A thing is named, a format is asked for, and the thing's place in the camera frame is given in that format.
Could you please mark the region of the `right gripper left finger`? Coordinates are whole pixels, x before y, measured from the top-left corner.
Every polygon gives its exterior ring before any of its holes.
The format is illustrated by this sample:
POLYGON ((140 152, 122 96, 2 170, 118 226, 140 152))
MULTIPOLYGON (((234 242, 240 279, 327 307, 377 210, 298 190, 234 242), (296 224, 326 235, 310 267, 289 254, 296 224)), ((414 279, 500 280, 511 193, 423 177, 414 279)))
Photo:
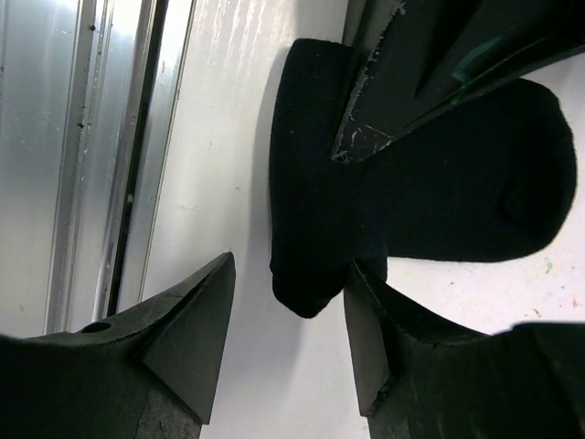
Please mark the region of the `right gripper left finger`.
POLYGON ((236 280, 231 253, 76 333, 1 339, 4 438, 197 438, 236 280))

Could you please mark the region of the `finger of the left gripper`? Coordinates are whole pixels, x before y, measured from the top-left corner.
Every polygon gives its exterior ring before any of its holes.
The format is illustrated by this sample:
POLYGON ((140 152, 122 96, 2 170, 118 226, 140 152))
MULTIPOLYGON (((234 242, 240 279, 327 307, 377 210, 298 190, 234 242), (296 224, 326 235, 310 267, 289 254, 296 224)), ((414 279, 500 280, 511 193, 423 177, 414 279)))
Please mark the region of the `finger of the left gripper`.
POLYGON ((584 50, 581 1, 351 1, 332 158, 359 163, 456 106, 584 50))

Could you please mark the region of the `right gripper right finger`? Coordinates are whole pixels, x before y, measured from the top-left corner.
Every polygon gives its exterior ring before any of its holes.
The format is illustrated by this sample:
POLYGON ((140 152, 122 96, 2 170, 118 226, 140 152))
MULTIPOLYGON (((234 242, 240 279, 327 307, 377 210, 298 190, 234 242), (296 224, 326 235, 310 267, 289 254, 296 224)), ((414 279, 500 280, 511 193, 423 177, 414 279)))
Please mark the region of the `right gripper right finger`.
POLYGON ((346 325, 373 438, 581 438, 584 327, 463 327, 353 264, 346 325))

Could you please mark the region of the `black sock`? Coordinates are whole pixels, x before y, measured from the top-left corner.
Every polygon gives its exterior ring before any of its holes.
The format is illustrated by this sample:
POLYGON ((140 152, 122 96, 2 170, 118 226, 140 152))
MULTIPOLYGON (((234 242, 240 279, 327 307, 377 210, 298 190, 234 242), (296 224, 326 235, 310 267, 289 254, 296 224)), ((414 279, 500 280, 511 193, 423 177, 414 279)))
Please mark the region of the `black sock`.
POLYGON ((312 318, 352 261, 502 262, 557 236, 573 202, 573 135, 555 94, 514 80, 356 165, 332 160, 348 47, 295 41, 271 127, 271 274, 276 299, 312 318))

